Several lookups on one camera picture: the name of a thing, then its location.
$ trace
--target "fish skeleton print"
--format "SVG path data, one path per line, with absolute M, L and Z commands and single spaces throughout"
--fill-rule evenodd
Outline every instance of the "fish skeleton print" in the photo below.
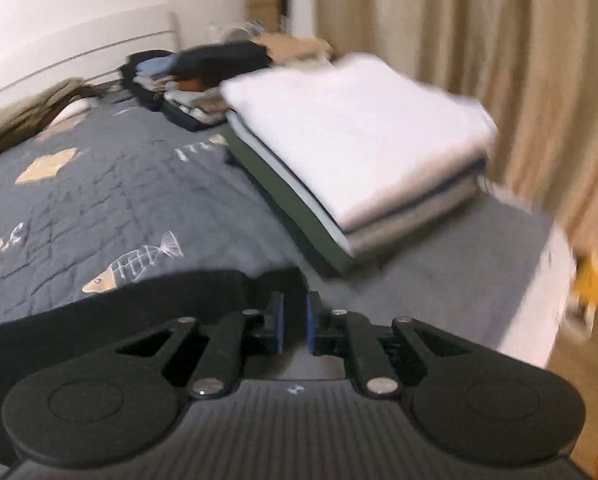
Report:
M 144 245 L 112 262 L 106 270 L 86 283 L 83 292 L 105 292 L 117 288 L 122 283 L 136 282 L 148 266 L 154 266 L 160 254 L 170 258 L 183 258 L 184 254 L 172 231 L 161 239 L 161 245 Z

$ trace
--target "floor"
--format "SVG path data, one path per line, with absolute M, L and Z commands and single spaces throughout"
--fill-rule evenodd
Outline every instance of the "floor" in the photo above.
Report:
M 569 380 L 586 403 L 586 424 L 572 458 L 592 474 L 594 460 L 598 456 L 598 319 L 592 339 L 583 345 L 560 335 L 548 367 Z

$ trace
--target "folded blanket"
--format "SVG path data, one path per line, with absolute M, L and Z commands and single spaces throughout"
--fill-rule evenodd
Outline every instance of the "folded blanket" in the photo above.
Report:
M 75 96 L 90 95 L 93 93 L 83 86 L 83 79 L 70 78 L 1 108 L 0 153 L 40 133 Z
M 496 138 L 478 101 L 405 78 L 369 54 L 310 72 L 240 76 L 221 92 L 343 231 L 438 186 Z

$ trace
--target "ridged surface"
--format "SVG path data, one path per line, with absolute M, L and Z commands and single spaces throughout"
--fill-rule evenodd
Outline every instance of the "ridged surface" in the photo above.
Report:
M 400 407 L 348 381 L 243 381 L 232 396 L 194 404 L 170 437 L 121 465 L 53 470 L 25 462 L 10 480 L 583 479 L 563 460 L 527 469 L 462 462 L 430 444 Z

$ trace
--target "gray bedspread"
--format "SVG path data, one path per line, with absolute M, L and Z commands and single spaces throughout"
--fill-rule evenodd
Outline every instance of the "gray bedspread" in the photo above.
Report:
M 532 280 L 550 218 L 483 195 L 381 268 L 324 280 L 242 170 L 225 163 L 226 147 L 211 141 L 222 127 L 192 134 L 126 102 L 3 153 L 0 322 L 175 270 L 254 275 L 295 264 L 333 308 L 383 323 L 414 316 L 496 348 Z M 67 148 L 79 156 L 56 177 L 15 184 L 37 157 Z

